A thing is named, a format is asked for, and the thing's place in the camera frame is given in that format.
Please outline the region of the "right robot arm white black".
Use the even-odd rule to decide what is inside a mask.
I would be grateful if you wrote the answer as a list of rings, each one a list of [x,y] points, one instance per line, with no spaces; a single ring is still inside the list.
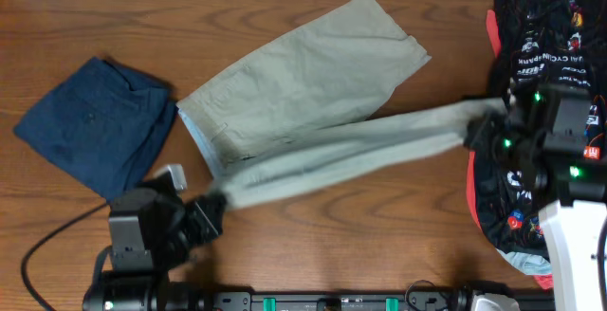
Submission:
[[[606,165],[584,156],[583,114],[524,120],[488,112],[464,144],[518,174],[532,195],[551,263],[559,310],[606,307]]]

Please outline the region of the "khaki beige shorts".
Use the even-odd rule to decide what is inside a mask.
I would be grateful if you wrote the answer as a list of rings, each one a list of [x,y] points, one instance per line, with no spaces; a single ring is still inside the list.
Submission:
[[[242,209],[460,146],[499,98],[377,118],[427,50],[376,0],[351,0],[250,52],[181,100],[213,177]]]

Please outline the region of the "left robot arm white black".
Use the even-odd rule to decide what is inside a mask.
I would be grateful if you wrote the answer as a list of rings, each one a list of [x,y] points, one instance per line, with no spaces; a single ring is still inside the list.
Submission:
[[[171,282],[169,271],[193,248],[221,236],[227,200],[201,196],[185,203],[149,188],[129,191],[110,205],[111,246],[97,258],[84,310],[206,310],[199,288]]]

